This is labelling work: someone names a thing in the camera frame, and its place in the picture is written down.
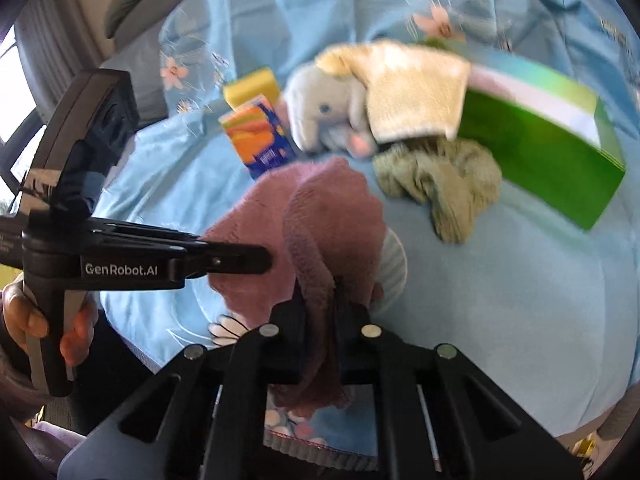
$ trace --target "bed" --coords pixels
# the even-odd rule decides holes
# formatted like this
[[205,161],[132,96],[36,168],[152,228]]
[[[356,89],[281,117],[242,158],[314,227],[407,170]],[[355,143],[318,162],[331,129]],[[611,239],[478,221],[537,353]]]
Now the bed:
[[[189,75],[164,92],[169,118],[136,134],[96,216],[203,233],[253,183],[217,122],[228,109],[220,85],[263,65],[283,84],[332,43],[414,41],[407,16],[428,1],[183,0],[134,41],[152,51],[158,34],[161,65],[173,59]],[[373,317],[410,343],[457,345],[550,433],[568,434],[640,380],[640,41],[614,0],[437,1],[481,22],[468,27],[470,42],[500,48],[508,40],[515,54],[593,88],[615,127],[626,177],[589,232],[503,182],[500,202],[478,219],[471,240],[451,247],[434,235],[428,211],[384,197],[370,163],[350,161],[383,201],[408,259],[403,295]],[[152,368],[184,345],[212,346],[207,325],[226,312],[205,279],[179,291],[103,292],[100,302]],[[316,412],[306,438],[298,438],[298,423],[279,413],[266,443],[323,465],[375,467],[366,389],[346,410]]]

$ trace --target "snack package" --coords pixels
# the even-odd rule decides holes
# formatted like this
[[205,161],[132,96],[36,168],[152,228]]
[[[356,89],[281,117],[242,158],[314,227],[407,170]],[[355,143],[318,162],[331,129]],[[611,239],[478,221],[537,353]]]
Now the snack package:
[[280,120],[263,95],[220,117],[220,124],[254,179],[294,159]]

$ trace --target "flower print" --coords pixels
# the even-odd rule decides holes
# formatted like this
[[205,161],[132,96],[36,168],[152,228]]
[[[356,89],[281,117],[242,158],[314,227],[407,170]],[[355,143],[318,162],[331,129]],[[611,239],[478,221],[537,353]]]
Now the flower print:
[[511,45],[511,41],[507,40],[506,38],[504,38],[500,42],[500,48],[507,52],[513,52],[513,46]]
[[289,413],[287,413],[287,415],[292,420],[295,420],[296,422],[301,422],[302,420],[309,420],[312,416],[314,416],[315,412],[316,412],[315,408],[302,406],[301,408],[294,408]]
[[178,90],[182,90],[182,81],[189,75],[189,69],[185,66],[178,66],[175,63],[173,57],[166,59],[166,68],[160,70],[160,75],[164,78],[164,89],[176,87]]
[[[314,410],[305,410],[305,414],[313,415]],[[307,424],[307,418],[294,415],[293,412],[285,412],[283,408],[266,410],[264,412],[264,425],[268,430],[280,436],[294,436],[320,446],[326,446],[324,438],[314,436],[314,429]]]
[[308,440],[314,436],[314,429],[308,424],[296,424],[294,429],[296,437]]
[[193,110],[193,101],[191,99],[180,99],[177,105],[177,111],[179,114],[186,114]]
[[208,329],[213,336],[213,344],[217,346],[233,345],[249,331],[237,314],[233,317],[225,314],[218,316],[218,322],[211,323]]
[[220,56],[220,54],[218,54],[217,52],[212,52],[211,57],[213,58],[214,64],[218,66],[223,66],[225,68],[229,66],[229,62],[225,58]]
[[414,22],[428,36],[465,41],[464,33],[456,30],[451,25],[449,13],[444,7],[431,7],[431,18],[421,14],[414,14]]
[[274,433],[279,433],[280,435],[291,436],[291,430],[286,426],[276,426],[271,431],[273,431]]
[[216,88],[223,87],[225,83],[225,75],[217,68],[213,69],[213,84],[216,86]]
[[318,444],[318,446],[326,446],[326,440],[321,436],[315,436],[309,439],[309,442],[313,442],[314,444]]

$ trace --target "hand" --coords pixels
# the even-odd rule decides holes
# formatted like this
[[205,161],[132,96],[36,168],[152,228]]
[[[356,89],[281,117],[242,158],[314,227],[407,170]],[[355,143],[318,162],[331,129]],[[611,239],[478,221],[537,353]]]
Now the hand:
[[[27,354],[27,334],[42,338],[49,333],[49,323],[22,292],[22,274],[2,291],[2,313],[9,336]],[[68,366],[78,366],[89,355],[98,321],[98,307],[87,297],[74,319],[73,328],[60,340],[60,353]]]

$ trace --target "metal screw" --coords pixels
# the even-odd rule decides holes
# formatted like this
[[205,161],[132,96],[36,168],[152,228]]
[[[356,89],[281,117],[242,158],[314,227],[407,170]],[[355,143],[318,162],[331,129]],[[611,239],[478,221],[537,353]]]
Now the metal screw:
[[360,329],[364,337],[380,337],[382,329],[378,325],[365,325]]
[[273,323],[267,323],[266,325],[262,325],[258,332],[262,337],[274,337],[280,333],[280,327],[274,325]]
[[182,354],[189,361],[195,361],[204,355],[204,347],[202,345],[189,345],[184,349]]
[[438,345],[436,353],[443,359],[453,359],[458,355],[458,349],[453,345],[444,343],[444,345]]

